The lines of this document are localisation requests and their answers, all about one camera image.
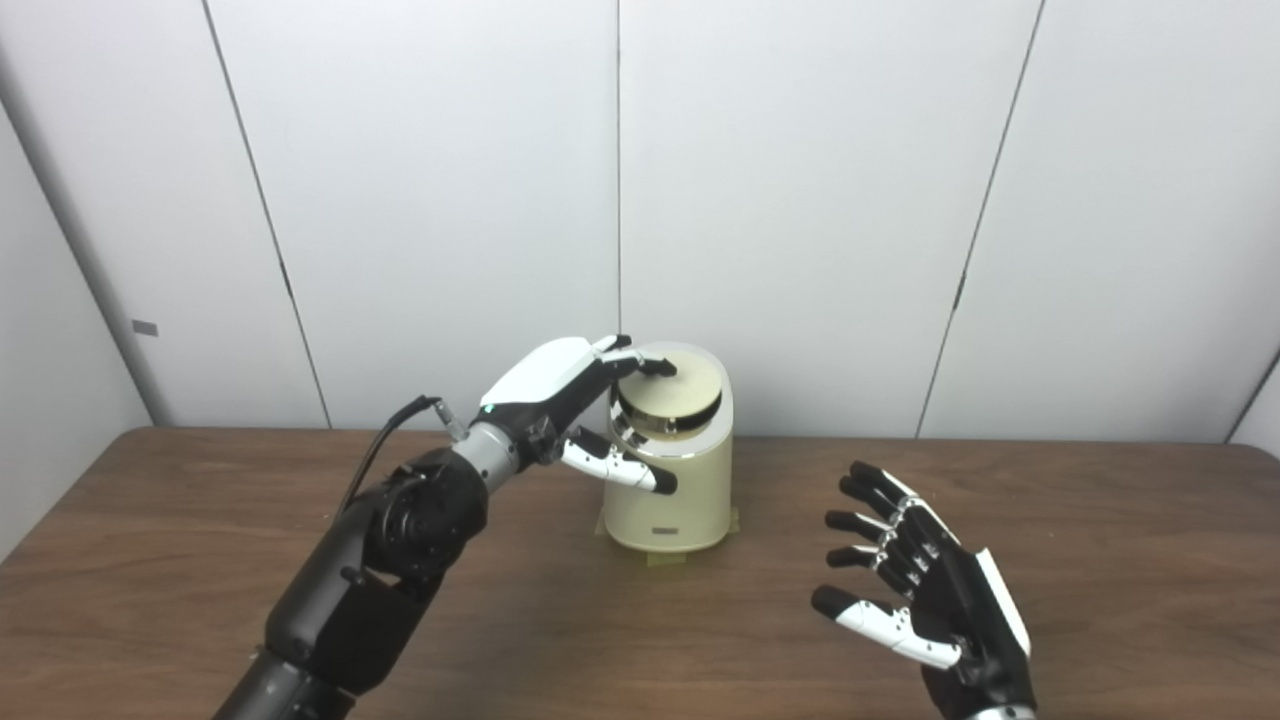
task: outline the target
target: black cable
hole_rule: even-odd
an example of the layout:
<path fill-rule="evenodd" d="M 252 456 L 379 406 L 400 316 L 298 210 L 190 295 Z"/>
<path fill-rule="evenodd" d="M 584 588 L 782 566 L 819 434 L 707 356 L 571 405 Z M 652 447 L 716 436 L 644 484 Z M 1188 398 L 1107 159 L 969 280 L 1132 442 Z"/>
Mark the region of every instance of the black cable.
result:
<path fill-rule="evenodd" d="M 351 478 L 351 484 L 347 486 L 347 492 L 342 496 L 342 502 L 338 503 L 338 511 L 333 515 L 333 523 L 335 525 L 338 524 L 338 518 L 342 516 L 343 511 L 347 510 L 347 506 L 351 505 L 352 498 L 356 497 L 356 491 L 358 491 L 360 484 L 365 482 L 365 475 L 369 474 L 369 468 L 372 466 L 374 459 L 378 457 L 378 451 L 381 450 L 383 443 L 387 442 L 387 438 L 392 434 L 392 432 L 403 425 L 404 420 L 408 420 L 413 415 L 431 407 L 439 401 L 439 397 L 426 397 L 425 395 L 420 395 L 413 398 L 412 402 L 397 410 L 396 414 L 387 420 L 387 424 L 378 432 L 374 442 L 370 443 L 369 450 L 365 451 L 365 459 L 360 461 L 360 466 L 356 468 L 356 475 Z"/>

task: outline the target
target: robotic arm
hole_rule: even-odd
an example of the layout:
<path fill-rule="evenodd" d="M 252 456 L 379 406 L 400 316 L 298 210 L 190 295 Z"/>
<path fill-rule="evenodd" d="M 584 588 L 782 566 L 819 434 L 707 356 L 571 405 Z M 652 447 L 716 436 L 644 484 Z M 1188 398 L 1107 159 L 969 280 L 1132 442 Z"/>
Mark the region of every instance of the robotic arm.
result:
<path fill-rule="evenodd" d="M 910 605 L 822 585 L 813 607 L 919 662 L 946 720 L 1034 720 L 1030 637 L 991 551 L 965 551 L 928 502 L 879 468 L 854 462 L 840 491 L 881 519 L 827 512 L 827 527 L 873 543 L 833 550 L 827 564 L 867 568 Z"/>
<path fill-rule="evenodd" d="M 563 459 L 608 482 L 673 493 L 669 471 L 585 428 L 571 429 L 613 380 L 676 373 L 662 356 L 627 345 L 627 336 L 543 345 L 485 393 L 470 427 L 439 398 L 420 397 L 397 413 L 356 471 L 333 527 L 268 616 L 264 644 L 214 720 L 346 717 L 390 673 L 444 573 L 485 528 L 489 496 L 534 462 Z M 428 407 L 452 445 L 357 495 L 387 436 Z"/>

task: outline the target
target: cream cylindrical container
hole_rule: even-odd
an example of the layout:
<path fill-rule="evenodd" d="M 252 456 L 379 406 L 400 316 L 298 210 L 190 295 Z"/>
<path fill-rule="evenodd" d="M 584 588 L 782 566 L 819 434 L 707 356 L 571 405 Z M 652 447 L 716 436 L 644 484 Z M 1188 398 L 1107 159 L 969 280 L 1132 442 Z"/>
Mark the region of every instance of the cream cylindrical container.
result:
<path fill-rule="evenodd" d="M 691 552 L 718 543 L 731 523 L 733 393 L 714 355 L 681 342 L 645 350 L 676 365 L 671 378 L 640 373 L 609 392 L 609 436 L 620 448 L 676 474 L 675 495 L 614 483 L 604 488 L 604 528 L 645 552 Z"/>

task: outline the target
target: white finger segment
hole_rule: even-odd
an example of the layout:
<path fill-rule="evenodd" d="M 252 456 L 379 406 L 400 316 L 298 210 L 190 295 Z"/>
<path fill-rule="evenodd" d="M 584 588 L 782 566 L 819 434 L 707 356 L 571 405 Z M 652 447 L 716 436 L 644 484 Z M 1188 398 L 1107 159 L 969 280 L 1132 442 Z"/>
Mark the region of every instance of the white finger segment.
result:
<path fill-rule="evenodd" d="M 570 468 L 611 483 L 650 492 L 658 487 L 658 480 L 649 465 L 636 460 L 626 460 L 616 448 L 611 450 L 605 457 L 595 457 L 573 441 L 566 441 L 564 455 L 561 456 L 561 460 Z"/>
<path fill-rule="evenodd" d="M 836 623 L 873 639 L 893 652 L 923 665 L 946 670 L 960 660 L 960 648 L 952 643 L 938 643 L 915 634 L 908 610 L 892 615 L 860 600 L 836 616 Z"/>

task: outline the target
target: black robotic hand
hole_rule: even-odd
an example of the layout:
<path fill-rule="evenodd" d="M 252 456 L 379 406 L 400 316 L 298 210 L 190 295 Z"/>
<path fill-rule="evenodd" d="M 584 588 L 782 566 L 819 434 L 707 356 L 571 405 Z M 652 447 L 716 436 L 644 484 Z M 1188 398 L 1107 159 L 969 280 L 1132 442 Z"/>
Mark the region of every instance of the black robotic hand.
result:
<path fill-rule="evenodd" d="M 1034 719 L 1030 638 L 991 552 L 960 547 L 927 502 L 879 468 L 854 462 L 840 491 L 883 520 L 827 512 L 827 527 L 874 543 L 833 550 L 827 564 L 867 568 L 910 605 L 895 610 L 822 585 L 813 593 L 814 609 L 919 661 L 946 720 Z"/>

